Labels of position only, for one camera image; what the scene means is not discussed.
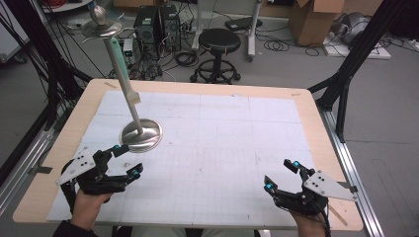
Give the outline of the person's right hand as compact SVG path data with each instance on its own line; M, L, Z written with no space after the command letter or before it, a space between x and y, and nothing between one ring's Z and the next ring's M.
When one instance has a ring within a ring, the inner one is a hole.
M291 211L296 226L298 237L325 237L325 227L318 216L304 216L298 212Z

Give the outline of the person's left hand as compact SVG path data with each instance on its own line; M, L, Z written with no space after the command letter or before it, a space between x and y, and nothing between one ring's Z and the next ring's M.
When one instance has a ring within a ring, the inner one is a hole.
M82 190L79 190L76 195L70 223L81 229L90 231L95 225L102 204L110 199L111 196L112 194L90 196L86 195Z

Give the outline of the black metal frame stand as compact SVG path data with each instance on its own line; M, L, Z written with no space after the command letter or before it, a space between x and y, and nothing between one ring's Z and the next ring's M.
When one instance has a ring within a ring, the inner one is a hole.
M324 89L322 96L315 100L323 111L331 112L334 103L339 101L335 131L342 142L345 142L344 126L351 81L408 1L383 0L339 69L331 77L308 88L311 94Z

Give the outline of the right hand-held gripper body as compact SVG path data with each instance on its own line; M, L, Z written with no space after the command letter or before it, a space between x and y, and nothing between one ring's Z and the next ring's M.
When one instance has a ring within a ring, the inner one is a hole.
M330 198L358 200L355 194L343 188L321 170L306 169L305 175L298 174L301 178L301 190L298 193L290 193L278 188L277 196L273 197L277 207L311 216L323 211Z

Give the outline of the metal utensil stand with hooks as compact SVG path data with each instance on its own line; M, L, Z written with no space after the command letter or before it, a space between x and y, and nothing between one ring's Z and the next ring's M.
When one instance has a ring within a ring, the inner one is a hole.
M95 2L88 4L91 20L82 26L82 34L87 40L102 40L113 65L110 39L126 30L120 19L111 19L107 11ZM132 122L127 124L120 134L120 144L127 145L131 152L142 153L155 148L162 139L161 125L150 118L140 118L136 105L131 105L126 99Z

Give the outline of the green-handled basting brush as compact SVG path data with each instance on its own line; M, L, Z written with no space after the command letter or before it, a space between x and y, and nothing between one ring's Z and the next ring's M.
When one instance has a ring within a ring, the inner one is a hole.
M113 66L117 73L121 87L123 88L126 99L131 105L138 104L140 102L140 98L138 93L135 92L131 87L128 73L126 70L125 58L118 40L115 38L111 38L110 46L111 53L113 56Z

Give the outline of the small device with green light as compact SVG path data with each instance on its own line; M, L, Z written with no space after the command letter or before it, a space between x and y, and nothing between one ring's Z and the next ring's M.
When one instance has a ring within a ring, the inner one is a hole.
M123 54L127 64L134 63L133 39L124 39Z

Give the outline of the white stand frame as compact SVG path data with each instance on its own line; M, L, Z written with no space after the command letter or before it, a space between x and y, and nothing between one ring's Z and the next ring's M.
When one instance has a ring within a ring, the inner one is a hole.
M263 0L254 0L254 13L251 17L251 25L250 29L248 30L248 48L247 48L247 55L250 62L253 61L256 55L256 28L257 28L257 21L259 17L259 13L262 7ZM191 46L192 50L199 49L199 36L203 32L204 25L203 25L203 10L205 5L205 0L197 0L197 28L194 34L193 43Z

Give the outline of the white cabinet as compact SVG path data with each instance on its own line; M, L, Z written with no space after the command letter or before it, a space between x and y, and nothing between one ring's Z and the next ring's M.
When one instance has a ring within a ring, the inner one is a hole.
M0 63L8 62L20 49L21 46L12 37L11 33L6 29L8 26L14 31L24 42L28 42L29 38L12 14L4 0L0 0Z

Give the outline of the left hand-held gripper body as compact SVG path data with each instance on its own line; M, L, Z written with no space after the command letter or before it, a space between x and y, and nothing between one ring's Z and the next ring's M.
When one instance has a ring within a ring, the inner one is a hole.
M118 176L107 174L108 162L115 158L110 151L111 148L98 150L92 154L85 147L62 168L61 175L55 183L61 187L71 211L74 209L76 199L75 185L90 196L120 193L126 190L126 172Z

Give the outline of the brown cardboard box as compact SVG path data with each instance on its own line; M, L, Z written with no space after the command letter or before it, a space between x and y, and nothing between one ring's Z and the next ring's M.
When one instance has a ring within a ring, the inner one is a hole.
M323 44L344 4L345 0L294 0L289 27L295 42L303 46Z

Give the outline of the grey bag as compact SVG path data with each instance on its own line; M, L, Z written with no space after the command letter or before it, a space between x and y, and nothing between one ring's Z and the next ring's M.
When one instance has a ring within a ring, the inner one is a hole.
M359 12L343 13L333 21L330 33L349 45L366 29L369 22L370 19Z

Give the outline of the white round table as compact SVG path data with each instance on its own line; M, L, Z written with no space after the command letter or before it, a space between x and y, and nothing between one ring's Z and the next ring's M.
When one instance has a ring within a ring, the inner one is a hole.
M42 10L45 13L49 11L54 12L54 13L66 12L66 11L75 10L81 7L87 7L88 4L92 1L93 0L81 0L80 2L75 2L75 3L66 1L65 3L59 6L50 6L48 4L42 3Z

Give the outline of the aluminium rail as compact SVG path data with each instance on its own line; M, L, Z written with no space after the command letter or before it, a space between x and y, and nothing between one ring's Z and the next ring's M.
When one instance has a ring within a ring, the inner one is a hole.
M0 216L5 213L26 179L42 170L42 160L49 152L54 138L53 129L41 130L19 156L19 161L0 186Z
M338 162L347 182L355 186L358 191L355 196L358 198L357 208L364 222L368 235L370 237L384 237L384 233L375 214L374 208L370 202L364 184L351 156L350 150L345 142L342 142L335 131L336 119L332 112L325 112L319 109L319 114L323 120L324 126L328 132Z

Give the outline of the black round stool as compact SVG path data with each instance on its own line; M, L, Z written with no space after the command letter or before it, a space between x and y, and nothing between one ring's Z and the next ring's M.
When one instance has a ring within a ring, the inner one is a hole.
M227 83L239 81L241 75L235 66L228 60L223 60L224 55L236 51L241 46L240 37L226 29L209 29L199 36L199 46L204 52L209 52L213 59L208 59L199 64L194 74L190 77L192 83L196 83L198 77L206 83Z

